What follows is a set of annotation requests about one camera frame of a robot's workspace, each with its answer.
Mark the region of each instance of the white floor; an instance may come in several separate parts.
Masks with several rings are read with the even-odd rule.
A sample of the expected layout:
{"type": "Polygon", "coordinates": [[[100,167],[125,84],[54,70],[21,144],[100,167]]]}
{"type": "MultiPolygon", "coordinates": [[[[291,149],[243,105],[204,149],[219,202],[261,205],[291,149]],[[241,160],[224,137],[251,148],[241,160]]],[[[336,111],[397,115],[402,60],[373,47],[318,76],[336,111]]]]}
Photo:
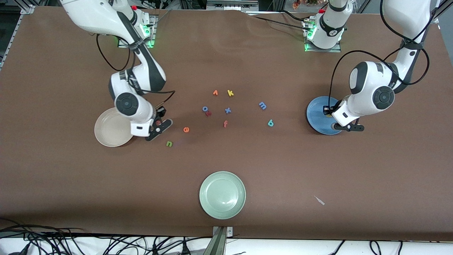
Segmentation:
{"type": "MultiPolygon", "coordinates": [[[[175,237],[170,239],[165,245],[182,238],[175,237]]],[[[146,238],[147,247],[153,244],[153,237],[146,238]]],[[[94,237],[78,237],[77,244],[85,255],[102,255],[109,245],[108,239],[97,239],[94,237]]],[[[210,239],[199,239],[188,242],[191,251],[205,249],[210,239]]],[[[73,255],[81,255],[81,252],[69,242],[73,255]]],[[[0,240],[0,255],[8,255],[13,252],[20,252],[28,242],[21,238],[3,238],[0,240]]],[[[382,255],[397,255],[399,242],[379,241],[382,255]]],[[[340,241],[335,240],[260,240],[260,239],[229,239],[226,245],[225,255],[330,255],[340,241]]],[[[138,245],[145,247],[142,239],[138,245]]],[[[121,244],[112,249],[108,254],[116,254],[125,244],[121,244]]],[[[50,252],[48,245],[42,246],[50,252]]],[[[174,255],[182,250],[182,245],[168,251],[165,255],[174,255]]],[[[143,255],[144,249],[127,249],[121,255],[143,255]]],[[[39,255],[36,247],[30,247],[28,255],[39,255]]],[[[368,241],[346,241],[337,255],[373,255],[368,241]]],[[[401,255],[453,255],[452,243],[428,243],[428,242],[404,242],[401,255]]]]}

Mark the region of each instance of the green plate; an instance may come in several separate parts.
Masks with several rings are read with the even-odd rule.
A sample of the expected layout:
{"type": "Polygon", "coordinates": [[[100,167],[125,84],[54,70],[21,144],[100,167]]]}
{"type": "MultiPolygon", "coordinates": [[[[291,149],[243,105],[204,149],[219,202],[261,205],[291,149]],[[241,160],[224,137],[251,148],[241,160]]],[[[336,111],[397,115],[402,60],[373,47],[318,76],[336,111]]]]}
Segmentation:
{"type": "Polygon", "coordinates": [[[246,202],[246,188],[235,174],[215,172],[200,188],[200,204],[211,217],[226,220],[236,216],[246,202]]]}

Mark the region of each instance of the brown tabletop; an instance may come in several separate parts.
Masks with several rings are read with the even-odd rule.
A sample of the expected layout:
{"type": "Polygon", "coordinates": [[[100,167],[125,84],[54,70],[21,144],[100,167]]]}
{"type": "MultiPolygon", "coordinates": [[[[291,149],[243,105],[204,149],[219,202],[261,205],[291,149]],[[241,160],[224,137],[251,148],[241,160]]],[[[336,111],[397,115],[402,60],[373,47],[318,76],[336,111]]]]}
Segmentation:
{"type": "MultiPolygon", "coordinates": [[[[384,57],[400,45],[378,15],[352,15],[347,25],[344,53],[384,57]]],[[[124,65],[127,50],[112,37],[101,37],[101,47],[124,65]]],[[[240,237],[453,240],[453,68],[437,25],[426,50],[426,78],[388,110],[361,118],[364,132],[324,136],[305,111],[328,94],[342,54],[304,52],[300,30],[239,11],[172,11],[151,53],[167,74],[164,90],[176,90],[165,104],[174,125],[152,142],[108,148],[93,128],[113,107],[107,83],[115,71],[62,8],[37,7],[0,72],[0,215],[98,233],[200,236],[223,225],[240,237]],[[246,186],[246,204],[229,220],[199,203],[201,183],[216,171],[246,186]]],[[[374,61],[344,59],[333,97],[350,93],[349,73],[363,60],[374,61]]],[[[425,64],[421,55],[415,78],[425,64]]],[[[165,95],[145,98],[156,105],[165,95]]]]}

